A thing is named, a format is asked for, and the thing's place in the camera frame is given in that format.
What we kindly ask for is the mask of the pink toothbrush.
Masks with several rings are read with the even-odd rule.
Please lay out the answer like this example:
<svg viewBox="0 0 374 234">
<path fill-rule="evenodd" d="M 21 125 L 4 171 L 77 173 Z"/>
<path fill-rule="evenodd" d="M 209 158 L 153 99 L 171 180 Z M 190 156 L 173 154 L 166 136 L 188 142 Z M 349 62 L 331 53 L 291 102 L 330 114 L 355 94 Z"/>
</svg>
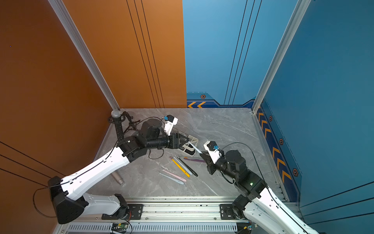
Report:
<svg viewBox="0 0 374 234">
<path fill-rule="evenodd" d="M 173 173 L 171 173 L 171 172 L 169 172 L 169 171 L 167 171 L 165 169 L 163 169 L 162 171 L 165 172 L 165 173 L 167 173 L 167 174 L 169 174 L 169 175 L 171 175 L 171 176 L 173 176 L 173 177 L 175 177 L 175 178 L 177 178 L 180 181 L 187 182 L 187 180 L 184 179 L 183 177 L 180 177 L 180 176 L 178 176 L 176 174 L 173 174 Z"/>
</svg>

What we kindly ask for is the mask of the pale blue toothbrush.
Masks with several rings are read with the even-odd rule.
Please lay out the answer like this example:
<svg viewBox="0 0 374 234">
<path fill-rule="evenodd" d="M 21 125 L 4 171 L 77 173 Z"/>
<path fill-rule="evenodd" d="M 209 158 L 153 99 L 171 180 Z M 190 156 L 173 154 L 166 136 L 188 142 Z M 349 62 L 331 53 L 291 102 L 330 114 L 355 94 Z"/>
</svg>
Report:
<svg viewBox="0 0 374 234">
<path fill-rule="evenodd" d="M 168 178 L 168 179 L 170 179 L 170 180 L 172 180 L 172 181 L 174 181 L 174 182 L 176 182 L 176 183 L 178 183 L 178 184 L 182 184 L 182 185 L 185 184 L 183 181 L 178 180 L 177 178 L 170 177 L 170 176 L 165 175 L 165 174 L 163 174 L 161 172 L 159 172 L 159 174 L 162 175 L 162 176 L 164 176 L 164 177 L 166 177 L 166 178 Z"/>
</svg>

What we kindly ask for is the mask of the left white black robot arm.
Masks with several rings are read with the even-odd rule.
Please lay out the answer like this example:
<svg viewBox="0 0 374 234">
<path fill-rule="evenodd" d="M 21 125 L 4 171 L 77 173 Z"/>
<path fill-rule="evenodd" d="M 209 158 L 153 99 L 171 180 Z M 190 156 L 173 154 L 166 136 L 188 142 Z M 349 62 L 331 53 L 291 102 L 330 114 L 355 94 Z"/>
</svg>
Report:
<svg viewBox="0 0 374 234">
<path fill-rule="evenodd" d="M 58 223 L 66 224 L 81 216 L 96 214 L 104 219 L 128 218 L 130 209 L 122 195 L 94 196 L 88 190 L 151 149 L 180 149 L 188 143 L 187 136 L 171 131 L 174 125 L 170 121 L 163 124 L 158 119 L 149 119 L 137 134 L 119 135 L 118 145 L 112 151 L 85 168 L 64 178 L 50 179 L 48 187 Z"/>
</svg>

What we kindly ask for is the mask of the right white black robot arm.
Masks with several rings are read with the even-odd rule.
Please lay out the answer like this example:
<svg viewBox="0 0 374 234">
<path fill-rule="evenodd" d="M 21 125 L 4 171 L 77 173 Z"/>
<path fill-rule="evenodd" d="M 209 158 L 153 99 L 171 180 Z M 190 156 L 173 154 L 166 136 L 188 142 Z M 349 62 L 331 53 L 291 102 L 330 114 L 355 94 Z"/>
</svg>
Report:
<svg viewBox="0 0 374 234">
<path fill-rule="evenodd" d="M 233 202 L 234 213 L 239 219 L 254 221 L 269 234 L 318 233 L 294 214 L 259 175 L 247 168 L 239 151 L 205 151 L 200 156 L 211 175 L 219 171 L 232 179 L 240 193 Z"/>
</svg>

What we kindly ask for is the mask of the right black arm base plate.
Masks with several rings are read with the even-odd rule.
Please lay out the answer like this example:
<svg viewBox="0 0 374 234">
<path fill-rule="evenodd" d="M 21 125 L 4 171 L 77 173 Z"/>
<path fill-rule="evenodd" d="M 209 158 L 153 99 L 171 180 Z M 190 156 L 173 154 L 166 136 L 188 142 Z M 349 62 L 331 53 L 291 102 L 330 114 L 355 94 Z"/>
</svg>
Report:
<svg viewBox="0 0 374 234">
<path fill-rule="evenodd" d="M 242 211 L 233 204 L 220 204 L 221 220 L 239 220 L 243 218 Z"/>
</svg>

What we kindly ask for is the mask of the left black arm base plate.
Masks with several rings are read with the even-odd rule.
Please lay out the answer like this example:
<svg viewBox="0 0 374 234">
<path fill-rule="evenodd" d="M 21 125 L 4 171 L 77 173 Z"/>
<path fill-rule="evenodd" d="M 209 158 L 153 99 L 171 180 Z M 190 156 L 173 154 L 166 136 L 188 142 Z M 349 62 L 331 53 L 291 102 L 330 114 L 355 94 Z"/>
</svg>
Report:
<svg viewBox="0 0 374 234">
<path fill-rule="evenodd" d="M 121 206 L 114 214 L 103 214 L 102 220 L 140 220 L 143 212 L 143 204 L 130 204 Z"/>
</svg>

